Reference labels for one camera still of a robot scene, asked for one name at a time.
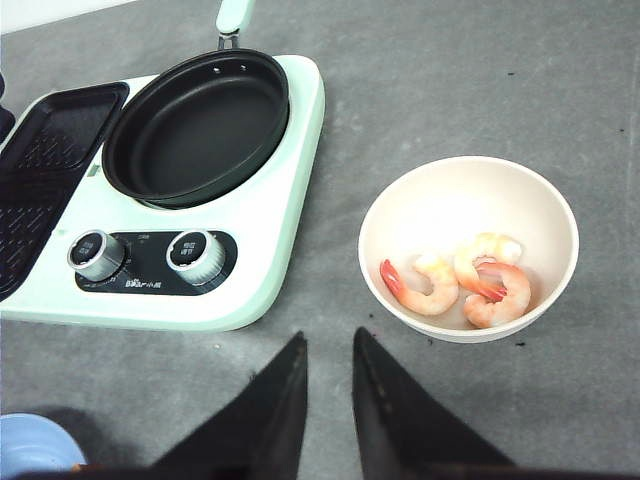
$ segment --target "control panel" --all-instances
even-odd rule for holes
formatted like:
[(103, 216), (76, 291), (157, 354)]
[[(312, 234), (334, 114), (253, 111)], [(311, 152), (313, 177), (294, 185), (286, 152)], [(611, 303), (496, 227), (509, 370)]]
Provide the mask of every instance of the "control panel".
[(69, 247), (67, 263), (86, 292), (192, 296), (221, 285), (237, 257), (233, 238), (215, 230), (91, 230)]

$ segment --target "brand logo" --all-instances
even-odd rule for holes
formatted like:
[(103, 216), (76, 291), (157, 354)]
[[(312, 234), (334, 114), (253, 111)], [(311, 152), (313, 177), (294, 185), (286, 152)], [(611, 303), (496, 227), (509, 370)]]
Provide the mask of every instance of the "brand logo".
[(162, 288), (162, 282), (141, 282), (139, 278), (127, 280), (125, 288)]

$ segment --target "white bowl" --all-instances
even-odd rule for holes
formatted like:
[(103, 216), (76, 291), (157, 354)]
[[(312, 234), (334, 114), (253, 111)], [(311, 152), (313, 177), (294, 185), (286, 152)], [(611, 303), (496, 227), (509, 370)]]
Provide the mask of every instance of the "white bowl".
[[(463, 289), (447, 312), (425, 317), (400, 305), (380, 278), (388, 258), (411, 288), (428, 291), (413, 260), (429, 249), (452, 261), (457, 247), (481, 232), (523, 246), (517, 265), (531, 283), (531, 303), (516, 320), (477, 329), (462, 313)], [(451, 342), (486, 342), (526, 327), (560, 296), (578, 261), (578, 227), (564, 197), (534, 171), (498, 158), (447, 158), (406, 173), (378, 196), (360, 230), (358, 258), (371, 292), (410, 327)]]

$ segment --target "shrimp tail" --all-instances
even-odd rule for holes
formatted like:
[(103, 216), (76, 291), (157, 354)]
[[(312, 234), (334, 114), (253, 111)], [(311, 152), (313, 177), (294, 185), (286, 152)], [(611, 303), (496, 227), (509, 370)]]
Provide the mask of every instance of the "shrimp tail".
[(398, 271), (391, 265), (389, 259), (384, 260), (380, 264), (380, 276), (389, 291), (391, 291), (396, 298), (401, 296), (402, 292), (407, 288), (402, 278), (400, 278)]
[(496, 283), (480, 282), (477, 292), (495, 302), (499, 302), (507, 294), (507, 289)]

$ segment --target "pan handle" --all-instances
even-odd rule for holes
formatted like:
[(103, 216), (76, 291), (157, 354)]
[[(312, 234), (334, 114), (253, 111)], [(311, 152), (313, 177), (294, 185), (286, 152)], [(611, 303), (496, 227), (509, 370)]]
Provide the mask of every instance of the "pan handle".
[(223, 50), (225, 42), (231, 40), (233, 48), (238, 47), (238, 35), (249, 25), (255, 0), (222, 0), (216, 27), (220, 32), (218, 50)]

